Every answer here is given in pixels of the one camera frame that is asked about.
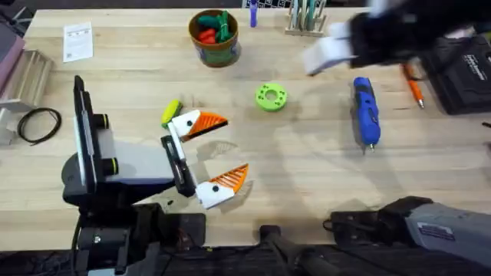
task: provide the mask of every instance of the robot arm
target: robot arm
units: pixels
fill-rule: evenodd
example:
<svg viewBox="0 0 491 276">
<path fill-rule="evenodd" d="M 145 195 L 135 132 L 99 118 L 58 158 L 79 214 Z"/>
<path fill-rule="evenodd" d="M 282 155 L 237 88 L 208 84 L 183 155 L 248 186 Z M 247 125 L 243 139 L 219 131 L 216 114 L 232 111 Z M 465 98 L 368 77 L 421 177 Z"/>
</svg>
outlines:
<svg viewBox="0 0 491 276">
<path fill-rule="evenodd" d="M 491 18 L 487 0 L 389 3 L 373 0 L 370 13 L 331 25 L 331 37 L 319 39 L 303 53 L 306 73 L 314 75 L 344 61 L 351 67 L 403 63 L 430 48 L 437 38 Z"/>
<path fill-rule="evenodd" d="M 408 196 L 376 212 L 333 212 L 330 223 L 340 246 L 400 242 L 491 267 L 491 215 Z"/>
</svg>

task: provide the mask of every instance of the pen holder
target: pen holder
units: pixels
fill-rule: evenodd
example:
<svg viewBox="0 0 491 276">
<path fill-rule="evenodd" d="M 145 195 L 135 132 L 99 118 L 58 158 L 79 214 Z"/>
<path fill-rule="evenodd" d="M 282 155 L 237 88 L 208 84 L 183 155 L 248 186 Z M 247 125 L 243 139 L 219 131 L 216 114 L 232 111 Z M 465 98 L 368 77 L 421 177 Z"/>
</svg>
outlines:
<svg viewBox="0 0 491 276">
<path fill-rule="evenodd" d="M 225 67 L 239 59 L 239 29 L 237 20 L 231 14 L 228 14 L 227 18 L 229 33 L 232 35 L 230 39 L 216 44 L 204 44 L 198 39 L 199 33 L 206 30 L 205 27 L 198 24 L 198 18 L 203 15 L 217 16 L 222 13 L 221 10 L 205 10 L 194 15 L 189 22 L 189 35 L 199 59 L 208 67 Z"/>
</svg>

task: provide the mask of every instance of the paper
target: paper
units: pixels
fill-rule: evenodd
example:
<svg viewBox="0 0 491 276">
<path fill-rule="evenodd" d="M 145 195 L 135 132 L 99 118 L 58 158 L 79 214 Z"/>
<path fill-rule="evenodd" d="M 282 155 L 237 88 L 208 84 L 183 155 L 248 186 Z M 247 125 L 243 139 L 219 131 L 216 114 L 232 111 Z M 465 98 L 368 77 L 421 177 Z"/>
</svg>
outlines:
<svg viewBox="0 0 491 276">
<path fill-rule="evenodd" d="M 92 58 L 93 55 L 91 23 L 64 26 L 63 62 Z"/>
</svg>

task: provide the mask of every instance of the blue marker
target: blue marker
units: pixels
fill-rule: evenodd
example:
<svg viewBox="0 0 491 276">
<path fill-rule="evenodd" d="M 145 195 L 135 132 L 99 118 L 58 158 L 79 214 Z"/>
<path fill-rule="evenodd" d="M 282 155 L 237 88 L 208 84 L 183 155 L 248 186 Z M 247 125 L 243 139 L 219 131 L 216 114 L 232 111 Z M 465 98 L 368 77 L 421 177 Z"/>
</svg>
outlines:
<svg viewBox="0 0 491 276">
<path fill-rule="evenodd" d="M 251 11 L 251 27 L 254 28 L 258 24 L 257 12 L 258 12 L 258 0 L 251 0 L 249 5 Z"/>
</svg>

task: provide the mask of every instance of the orange pen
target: orange pen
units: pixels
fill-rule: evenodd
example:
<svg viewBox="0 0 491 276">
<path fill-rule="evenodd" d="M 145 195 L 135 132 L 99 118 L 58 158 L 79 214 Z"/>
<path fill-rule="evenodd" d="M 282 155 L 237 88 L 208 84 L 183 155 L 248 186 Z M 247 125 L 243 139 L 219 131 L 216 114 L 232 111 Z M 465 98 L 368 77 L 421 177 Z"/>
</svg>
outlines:
<svg viewBox="0 0 491 276">
<path fill-rule="evenodd" d="M 413 92 L 414 99 L 421 108 L 424 108 L 423 94 L 421 93 L 421 89 L 418 87 L 415 80 L 410 79 L 410 76 L 414 76 L 413 68 L 411 68 L 409 64 L 403 64 L 402 71 L 404 73 L 404 76 L 406 77 L 407 83 L 409 84 L 409 88 Z"/>
</svg>

